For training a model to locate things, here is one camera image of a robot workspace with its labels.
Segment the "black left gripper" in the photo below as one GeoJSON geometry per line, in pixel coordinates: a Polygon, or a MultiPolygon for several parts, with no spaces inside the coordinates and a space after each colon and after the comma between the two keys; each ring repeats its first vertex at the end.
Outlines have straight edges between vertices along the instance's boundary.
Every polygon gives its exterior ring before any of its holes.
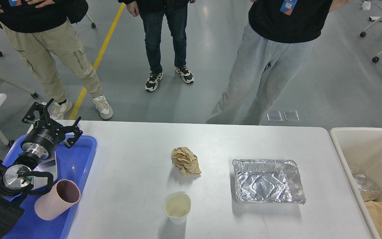
{"type": "Polygon", "coordinates": [[[83,134],[78,126],[82,117],[78,117],[70,126],[55,125],[48,112],[48,104],[52,102],[53,99],[48,103],[35,102],[24,115],[22,122],[33,124],[34,128],[20,144],[23,150],[20,160],[50,159],[62,140],[67,148],[71,148],[83,134]],[[73,137],[67,137],[68,133],[73,133],[73,137]]]}

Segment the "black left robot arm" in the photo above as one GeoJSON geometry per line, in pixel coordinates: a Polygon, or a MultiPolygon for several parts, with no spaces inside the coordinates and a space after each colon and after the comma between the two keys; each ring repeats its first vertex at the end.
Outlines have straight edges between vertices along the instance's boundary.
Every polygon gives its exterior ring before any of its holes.
{"type": "Polygon", "coordinates": [[[53,156],[62,142],[71,148],[83,134],[81,117],[73,125],[63,126],[48,113],[48,104],[35,102],[22,119],[33,125],[20,143],[21,153],[10,166],[0,160],[0,239],[9,233],[25,210],[21,204],[28,195],[48,194],[54,182],[50,172],[35,171],[43,161],[53,156]]]}

